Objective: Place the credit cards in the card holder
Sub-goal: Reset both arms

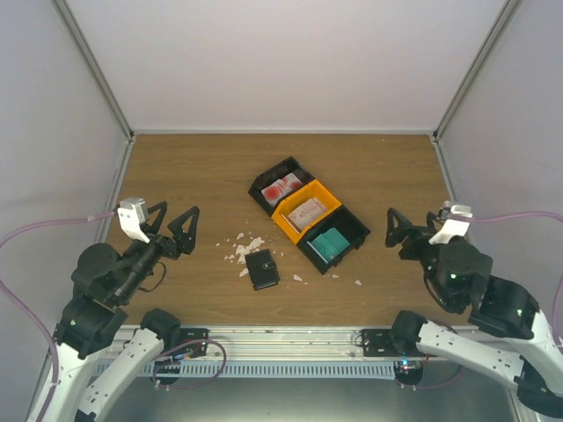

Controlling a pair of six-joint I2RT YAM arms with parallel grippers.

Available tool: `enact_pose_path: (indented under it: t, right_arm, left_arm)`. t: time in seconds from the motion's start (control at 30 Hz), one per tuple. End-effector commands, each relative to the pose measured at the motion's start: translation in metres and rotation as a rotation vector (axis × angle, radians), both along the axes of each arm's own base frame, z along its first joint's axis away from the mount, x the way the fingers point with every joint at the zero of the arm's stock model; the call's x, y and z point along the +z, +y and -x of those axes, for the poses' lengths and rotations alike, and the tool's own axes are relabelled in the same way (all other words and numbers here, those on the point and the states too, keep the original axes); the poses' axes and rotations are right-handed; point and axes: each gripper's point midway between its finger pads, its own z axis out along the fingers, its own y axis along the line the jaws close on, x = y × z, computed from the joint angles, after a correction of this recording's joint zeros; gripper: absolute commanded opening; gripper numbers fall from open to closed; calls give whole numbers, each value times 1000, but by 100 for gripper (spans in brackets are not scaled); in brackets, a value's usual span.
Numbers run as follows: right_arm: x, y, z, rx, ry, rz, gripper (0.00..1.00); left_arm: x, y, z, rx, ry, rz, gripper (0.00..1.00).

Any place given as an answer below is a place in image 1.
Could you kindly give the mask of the black card holder wallet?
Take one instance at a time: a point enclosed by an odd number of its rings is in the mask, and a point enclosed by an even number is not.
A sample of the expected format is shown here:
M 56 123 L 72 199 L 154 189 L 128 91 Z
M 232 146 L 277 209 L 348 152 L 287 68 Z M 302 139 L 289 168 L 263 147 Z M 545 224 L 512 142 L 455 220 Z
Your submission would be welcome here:
M 280 275 L 270 250 L 256 251 L 246 255 L 245 263 L 255 291 L 273 287 L 279 283 Z

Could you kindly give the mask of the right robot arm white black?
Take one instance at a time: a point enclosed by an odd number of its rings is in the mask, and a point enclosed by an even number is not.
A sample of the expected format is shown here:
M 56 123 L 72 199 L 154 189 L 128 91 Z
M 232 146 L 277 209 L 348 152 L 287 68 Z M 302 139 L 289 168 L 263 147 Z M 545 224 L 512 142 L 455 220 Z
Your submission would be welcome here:
M 425 287 L 443 310 L 467 312 L 470 324 L 504 340 L 509 350 L 470 340 L 408 310 L 400 311 L 391 327 L 391 349 L 401 356 L 418 351 L 451 360 L 503 384 L 527 408 L 561 418 L 562 340 L 525 287 L 492 274 L 493 259 L 465 237 L 471 218 L 469 207 L 449 205 L 417 226 L 391 207 L 385 245 L 400 246 L 401 259 L 420 263 Z

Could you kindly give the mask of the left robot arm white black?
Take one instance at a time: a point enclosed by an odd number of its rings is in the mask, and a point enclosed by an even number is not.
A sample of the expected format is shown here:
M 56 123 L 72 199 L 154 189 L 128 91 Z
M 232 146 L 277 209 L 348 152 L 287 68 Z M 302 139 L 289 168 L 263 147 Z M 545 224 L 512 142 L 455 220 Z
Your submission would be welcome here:
M 163 258 L 193 252 L 200 210 L 191 207 L 159 229 L 167 211 L 164 201 L 148 207 L 140 198 L 122 200 L 116 212 L 131 245 L 119 253 L 107 243 L 84 250 L 75 271 L 72 299 L 65 306 L 49 347 L 52 367 L 30 411 L 30 421 L 103 421 L 140 370 L 160 353 L 177 352 L 180 321 L 161 309 L 149 311 L 140 328 L 107 370 L 94 370 L 128 315 L 124 307 L 143 290 L 143 282 Z

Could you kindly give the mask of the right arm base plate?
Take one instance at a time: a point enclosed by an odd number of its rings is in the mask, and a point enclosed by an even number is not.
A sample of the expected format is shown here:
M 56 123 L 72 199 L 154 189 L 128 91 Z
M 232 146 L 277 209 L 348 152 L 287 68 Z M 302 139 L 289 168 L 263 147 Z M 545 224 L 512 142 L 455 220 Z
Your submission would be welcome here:
M 391 342 L 390 329 L 370 328 L 360 330 L 356 344 L 362 349 L 364 357 L 370 358 L 397 358 L 397 359 L 422 359 L 426 355 L 413 349 L 410 352 L 400 352 Z

